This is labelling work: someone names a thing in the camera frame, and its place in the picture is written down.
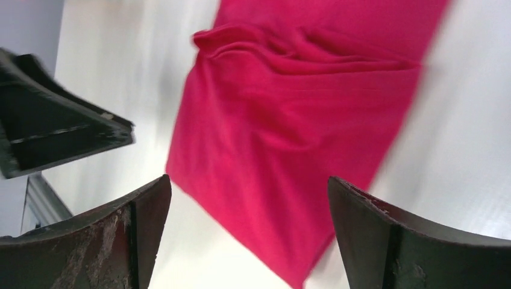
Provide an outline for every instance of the white backdrop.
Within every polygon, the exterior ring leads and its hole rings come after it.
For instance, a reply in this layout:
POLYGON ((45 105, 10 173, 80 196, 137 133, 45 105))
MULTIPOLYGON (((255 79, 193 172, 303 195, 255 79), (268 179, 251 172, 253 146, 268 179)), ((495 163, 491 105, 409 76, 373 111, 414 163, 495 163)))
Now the white backdrop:
MULTIPOLYGON (((190 35, 216 0, 67 0, 57 79, 135 124, 135 145, 44 172, 74 214, 164 172, 190 35)), ((372 193, 428 219, 511 238, 511 2, 457 0, 372 193)), ((288 286, 174 186, 151 288, 288 286)), ((336 244, 306 288, 347 288, 336 244)))

